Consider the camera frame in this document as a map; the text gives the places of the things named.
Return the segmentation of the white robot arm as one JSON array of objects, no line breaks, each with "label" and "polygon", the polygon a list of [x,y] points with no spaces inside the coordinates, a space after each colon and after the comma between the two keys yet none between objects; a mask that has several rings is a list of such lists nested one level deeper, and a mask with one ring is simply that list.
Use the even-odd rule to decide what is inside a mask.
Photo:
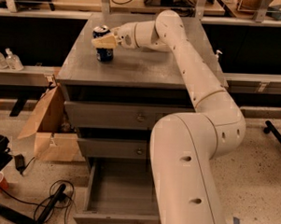
[{"label": "white robot arm", "polygon": [[161,224],[226,224],[209,161],[234,151],[246,134],[240,108],[192,46],[173,10],[128,22],[94,38],[97,49],[170,50],[194,111],[162,117],[150,135],[150,162]]}]

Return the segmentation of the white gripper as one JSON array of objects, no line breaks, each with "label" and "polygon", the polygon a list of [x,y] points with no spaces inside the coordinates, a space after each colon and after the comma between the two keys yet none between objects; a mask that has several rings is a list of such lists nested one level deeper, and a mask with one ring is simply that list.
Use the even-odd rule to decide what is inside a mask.
[{"label": "white gripper", "polygon": [[115,29],[115,34],[106,34],[94,38],[91,43],[96,49],[114,49],[121,45],[126,49],[136,49],[138,46],[135,40],[136,23],[125,23]]}]

